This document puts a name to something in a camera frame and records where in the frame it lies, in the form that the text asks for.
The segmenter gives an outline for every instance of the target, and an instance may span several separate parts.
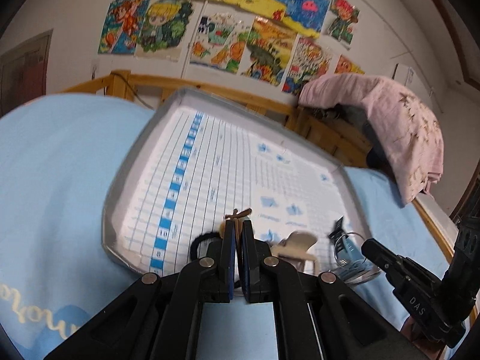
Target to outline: door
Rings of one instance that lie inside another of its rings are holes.
[[[45,95],[52,31],[37,35],[0,56],[0,117]]]

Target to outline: tray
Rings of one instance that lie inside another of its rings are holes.
[[[102,246],[135,272],[169,275],[188,262],[198,234],[249,206],[256,238],[316,234],[310,252],[322,270],[335,268],[326,235],[339,216],[346,231],[371,238],[337,159],[240,105],[182,88],[154,114],[118,170],[104,204]]]

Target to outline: wooden bed frame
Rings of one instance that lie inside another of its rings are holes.
[[[133,101],[139,86],[157,87],[161,89],[160,101],[164,101],[174,91],[183,86],[193,86],[208,93],[224,97],[261,115],[269,113],[280,114],[283,126],[292,130],[313,144],[322,148],[340,162],[351,167],[367,167],[366,155],[371,145],[353,126],[342,120],[319,121],[302,107],[294,107],[277,103],[265,97],[235,89],[208,84],[204,82],[177,79],[164,76],[150,76],[132,74],[129,70],[114,70],[110,75],[84,82],[68,88],[62,93],[93,93],[103,91],[105,95],[120,97]],[[426,227],[442,250],[448,263],[452,261],[453,245],[441,233],[433,220],[428,216],[423,207],[415,199],[413,205],[417,209]],[[472,311],[471,318],[475,320],[476,309]]]

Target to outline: pink blanket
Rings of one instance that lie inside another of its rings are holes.
[[[325,75],[310,81],[299,104],[362,108],[382,144],[404,204],[443,173],[443,138],[434,113],[403,85],[382,76]]]

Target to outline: wall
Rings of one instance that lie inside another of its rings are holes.
[[[54,29],[49,65],[47,93],[57,92],[90,79],[92,61],[99,61],[99,75],[111,69],[128,68],[136,73],[180,77],[231,86],[270,97],[285,103],[296,102],[293,96],[243,76],[219,72],[207,67],[174,63],[162,59],[144,59],[133,56],[97,55],[98,42],[104,18],[112,0],[27,0],[0,39],[0,55],[18,43],[36,34]],[[358,30],[352,48],[347,51],[335,40],[321,37],[320,44],[330,47],[337,57],[344,53],[369,74],[386,74],[396,63],[412,66],[427,86],[434,86],[441,101],[446,89],[445,77],[428,40],[400,0],[349,0],[361,11]],[[194,33],[201,14],[202,2],[195,4],[195,13],[186,37]],[[215,7],[209,10],[233,7]],[[187,50],[183,50],[183,59]]]
[[[449,90],[439,115],[445,142],[443,176],[432,188],[440,207],[450,214],[469,184],[480,158],[480,107]]]

